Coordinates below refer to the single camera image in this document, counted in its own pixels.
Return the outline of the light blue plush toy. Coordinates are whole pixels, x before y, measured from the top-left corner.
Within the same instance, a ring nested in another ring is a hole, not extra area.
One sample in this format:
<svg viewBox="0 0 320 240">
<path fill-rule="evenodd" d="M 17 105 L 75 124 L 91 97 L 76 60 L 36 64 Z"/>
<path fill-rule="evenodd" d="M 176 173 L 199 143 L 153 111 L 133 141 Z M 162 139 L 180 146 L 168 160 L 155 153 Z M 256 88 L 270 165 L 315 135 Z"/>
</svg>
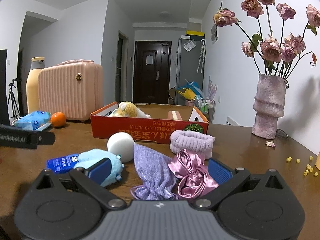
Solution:
<svg viewBox="0 0 320 240">
<path fill-rule="evenodd" d="M 88 178 L 106 187 L 122 180 L 124 164 L 120 155 L 96 148 L 79 154 L 76 168 L 83 168 Z"/>
</svg>

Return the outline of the pink satin scrunchie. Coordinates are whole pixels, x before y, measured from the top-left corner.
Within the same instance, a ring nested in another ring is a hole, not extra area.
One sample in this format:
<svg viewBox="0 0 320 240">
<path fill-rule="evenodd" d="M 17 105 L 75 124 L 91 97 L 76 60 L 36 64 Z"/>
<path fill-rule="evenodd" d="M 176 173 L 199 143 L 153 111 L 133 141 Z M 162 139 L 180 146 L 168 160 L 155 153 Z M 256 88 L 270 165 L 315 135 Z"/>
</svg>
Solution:
<svg viewBox="0 0 320 240">
<path fill-rule="evenodd" d="M 188 150 L 177 153 L 168 167 L 180 181 L 177 194 L 180 199 L 195 200 L 219 187 L 205 165 L 205 155 Z"/>
</svg>

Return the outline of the purple knit cloth pouch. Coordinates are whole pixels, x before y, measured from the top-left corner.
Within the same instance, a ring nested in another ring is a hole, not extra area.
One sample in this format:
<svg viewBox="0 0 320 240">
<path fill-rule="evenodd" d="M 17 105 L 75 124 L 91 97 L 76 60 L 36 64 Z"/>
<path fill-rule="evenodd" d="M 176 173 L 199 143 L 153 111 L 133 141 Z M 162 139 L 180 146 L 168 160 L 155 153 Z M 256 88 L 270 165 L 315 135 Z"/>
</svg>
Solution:
<svg viewBox="0 0 320 240">
<path fill-rule="evenodd" d="M 140 144 L 133 147 L 136 173 L 143 184 L 131 189 L 138 200 L 177 200 L 172 192 L 177 179 L 168 167 L 172 159 Z"/>
</svg>

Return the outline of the yellow white plush toy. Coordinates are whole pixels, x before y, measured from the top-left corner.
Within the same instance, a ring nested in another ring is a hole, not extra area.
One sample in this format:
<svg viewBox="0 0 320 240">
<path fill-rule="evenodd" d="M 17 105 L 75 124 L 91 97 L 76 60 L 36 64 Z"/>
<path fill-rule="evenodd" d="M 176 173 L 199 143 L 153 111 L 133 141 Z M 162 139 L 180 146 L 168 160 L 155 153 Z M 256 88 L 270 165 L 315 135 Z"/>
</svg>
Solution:
<svg viewBox="0 0 320 240">
<path fill-rule="evenodd" d="M 151 118 L 150 115 L 145 114 L 134 103 L 124 101 L 121 102 L 116 110 L 110 116 L 129 117 L 129 118 Z"/>
</svg>

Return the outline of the blue wet wipes pack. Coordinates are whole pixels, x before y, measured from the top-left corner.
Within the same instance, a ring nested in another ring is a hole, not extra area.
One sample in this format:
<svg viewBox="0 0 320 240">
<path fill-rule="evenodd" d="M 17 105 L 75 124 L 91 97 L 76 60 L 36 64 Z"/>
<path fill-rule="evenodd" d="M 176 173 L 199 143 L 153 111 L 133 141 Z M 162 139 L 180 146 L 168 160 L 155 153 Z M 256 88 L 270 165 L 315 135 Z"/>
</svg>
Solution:
<svg viewBox="0 0 320 240">
<path fill-rule="evenodd" d="M 12 125 L 27 131 L 44 131 L 51 126 L 49 112 L 34 111 L 13 121 Z"/>
</svg>

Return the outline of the white foam cylinder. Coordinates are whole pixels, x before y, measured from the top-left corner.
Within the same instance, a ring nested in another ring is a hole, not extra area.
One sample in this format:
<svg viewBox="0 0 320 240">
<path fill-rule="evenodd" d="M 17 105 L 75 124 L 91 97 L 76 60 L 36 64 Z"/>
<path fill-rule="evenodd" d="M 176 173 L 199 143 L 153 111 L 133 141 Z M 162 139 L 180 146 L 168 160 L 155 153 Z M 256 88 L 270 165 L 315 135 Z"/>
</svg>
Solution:
<svg viewBox="0 0 320 240">
<path fill-rule="evenodd" d="M 134 139 L 125 132 L 113 134 L 107 142 L 108 152 L 119 155 L 122 163 L 128 163 L 133 160 Z"/>
</svg>

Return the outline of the blue small packet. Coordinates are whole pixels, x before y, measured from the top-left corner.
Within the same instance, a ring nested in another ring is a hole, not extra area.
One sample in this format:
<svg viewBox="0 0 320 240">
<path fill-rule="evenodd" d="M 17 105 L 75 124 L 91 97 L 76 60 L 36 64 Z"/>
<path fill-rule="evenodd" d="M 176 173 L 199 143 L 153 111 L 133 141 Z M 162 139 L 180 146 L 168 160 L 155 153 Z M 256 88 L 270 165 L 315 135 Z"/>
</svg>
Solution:
<svg viewBox="0 0 320 240">
<path fill-rule="evenodd" d="M 57 174 L 68 173 L 79 162 L 78 156 L 79 154 L 70 154 L 63 157 L 49 159 L 46 162 L 46 169 L 50 169 Z"/>
</svg>

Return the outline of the lilac fluffy headband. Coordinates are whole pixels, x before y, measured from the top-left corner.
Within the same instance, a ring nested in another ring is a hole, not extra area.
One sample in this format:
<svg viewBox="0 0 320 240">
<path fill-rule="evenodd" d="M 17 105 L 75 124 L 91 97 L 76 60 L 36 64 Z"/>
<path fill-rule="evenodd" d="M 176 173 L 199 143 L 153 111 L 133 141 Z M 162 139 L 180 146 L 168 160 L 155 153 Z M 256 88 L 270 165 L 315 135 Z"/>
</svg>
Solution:
<svg viewBox="0 0 320 240">
<path fill-rule="evenodd" d="M 176 130 L 170 136 L 170 150 L 178 154 L 183 150 L 202 153 L 205 159 L 212 157 L 215 137 L 194 131 Z"/>
</svg>

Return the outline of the fallen pink petal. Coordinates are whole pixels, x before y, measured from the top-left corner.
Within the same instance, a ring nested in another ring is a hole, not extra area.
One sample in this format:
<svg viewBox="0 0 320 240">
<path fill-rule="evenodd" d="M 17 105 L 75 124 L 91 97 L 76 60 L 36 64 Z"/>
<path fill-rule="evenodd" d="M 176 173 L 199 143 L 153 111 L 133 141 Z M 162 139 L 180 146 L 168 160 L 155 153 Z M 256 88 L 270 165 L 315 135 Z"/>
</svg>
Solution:
<svg viewBox="0 0 320 240">
<path fill-rule="evenodd" d="M 267 141 L 265 145 L 268 147 L 275 147 L 276 146 L 273 141 Z"/>
</svg>

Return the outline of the red cardboard box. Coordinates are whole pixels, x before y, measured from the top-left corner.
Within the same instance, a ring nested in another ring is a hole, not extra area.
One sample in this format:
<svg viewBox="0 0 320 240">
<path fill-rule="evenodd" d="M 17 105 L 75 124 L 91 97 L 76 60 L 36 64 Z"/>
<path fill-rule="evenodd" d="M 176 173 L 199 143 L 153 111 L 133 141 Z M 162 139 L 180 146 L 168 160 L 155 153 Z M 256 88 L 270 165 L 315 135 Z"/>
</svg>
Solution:
<svg viewBox="0 0 320 240">
<path fill-rule="evenodd" d="M 113 134 L 125 132 L 135 141 L 169 144 L 175 130 L 195 131 L 206 134 L 209 121 L 193 106 L 137 104 L 151 118 L 129 118 L 110 116 L 118 108 L 113 102 L 91 114 L 92 134 L 95 138 L 109 139 Z M 182 120 L 168 120 L 168 111 L 179 111 Z"/>
</svg>

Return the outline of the yellow grey bottle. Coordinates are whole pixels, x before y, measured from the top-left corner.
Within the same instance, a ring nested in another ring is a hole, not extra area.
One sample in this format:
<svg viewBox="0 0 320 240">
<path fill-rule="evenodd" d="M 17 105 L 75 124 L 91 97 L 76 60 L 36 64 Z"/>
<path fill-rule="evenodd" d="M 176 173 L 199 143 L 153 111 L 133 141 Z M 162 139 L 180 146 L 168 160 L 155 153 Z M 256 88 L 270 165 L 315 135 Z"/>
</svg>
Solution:
<svg viewBox="0 0 320 240">
<path fill-rule="evenodd" d="M 28 113 L 39 111 L 39 74 L 45 68 L 44 57 L 33 57 L 26 82 Z"/>
</svg>

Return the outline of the purple textured vase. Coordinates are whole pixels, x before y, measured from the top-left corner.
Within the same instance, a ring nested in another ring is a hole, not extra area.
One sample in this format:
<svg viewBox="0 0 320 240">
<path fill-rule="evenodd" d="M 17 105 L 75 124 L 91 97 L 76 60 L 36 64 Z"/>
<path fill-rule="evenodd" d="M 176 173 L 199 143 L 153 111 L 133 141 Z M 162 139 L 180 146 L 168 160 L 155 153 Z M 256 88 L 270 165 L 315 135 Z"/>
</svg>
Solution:
<svg viewBox="0 0 320 240">
<path fill-rule="evenodd" d="M 286 95 L 285 79 L 259 74 L 253 109 L 256 111 L 252 133 L 272 140 L 276 137 L 278 119 L 284 116 Z"/>
</svg>

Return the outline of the yellow blue bags pile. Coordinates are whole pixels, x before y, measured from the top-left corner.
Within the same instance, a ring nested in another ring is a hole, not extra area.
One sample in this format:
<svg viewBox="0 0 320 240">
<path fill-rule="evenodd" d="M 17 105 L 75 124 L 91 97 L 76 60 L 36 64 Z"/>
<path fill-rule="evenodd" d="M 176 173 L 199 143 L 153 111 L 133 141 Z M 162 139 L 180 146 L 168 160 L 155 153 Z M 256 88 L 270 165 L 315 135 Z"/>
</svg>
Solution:
<svg viewBox="0 0 320 240">
<path fill-rule="evenodd" d="M 186 100 L 192 101 L 196 98 L 204 98 L 204 92 L 199 87 L 198 83 L 193 81 L 189 82 L 187 81 L 187 84 L 185 86 L 182 86 L 177 89 L 177 94 L 180 94 L 183 96 Z"/>
</svg>

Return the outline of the grey refrigerator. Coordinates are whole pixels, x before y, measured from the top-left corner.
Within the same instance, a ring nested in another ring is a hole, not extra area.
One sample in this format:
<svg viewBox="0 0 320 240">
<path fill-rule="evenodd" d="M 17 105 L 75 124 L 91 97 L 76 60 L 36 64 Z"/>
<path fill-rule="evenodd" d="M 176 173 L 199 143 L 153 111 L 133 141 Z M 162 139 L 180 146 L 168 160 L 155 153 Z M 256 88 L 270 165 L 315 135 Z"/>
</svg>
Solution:
<svg viewBox="0 0 320 240">
<path fill-rule="evenodd" d="M 182 88 L 189 82 L 196 82 L 200 89 L 203 88 L 204 56 L 202 45 L 204 37 L 191 36 L 189 39 L 178 40 L 176 89 Z"/>
</svg>

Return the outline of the yellow box on refrigerator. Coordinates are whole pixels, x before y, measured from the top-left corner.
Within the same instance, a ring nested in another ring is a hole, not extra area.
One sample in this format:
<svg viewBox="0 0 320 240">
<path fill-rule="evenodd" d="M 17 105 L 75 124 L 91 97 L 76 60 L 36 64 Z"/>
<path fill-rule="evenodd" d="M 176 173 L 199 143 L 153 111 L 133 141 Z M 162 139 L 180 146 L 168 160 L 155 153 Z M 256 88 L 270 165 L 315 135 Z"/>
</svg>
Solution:
<svg viewBox="0 0 320 240">
<path fill-rule="evenodd" d="M 191 40 L 202 41 L 205 39 L 205 33 L 200 31 L 187 30 L 186 35 L 190 37 Z"/>
</svg>

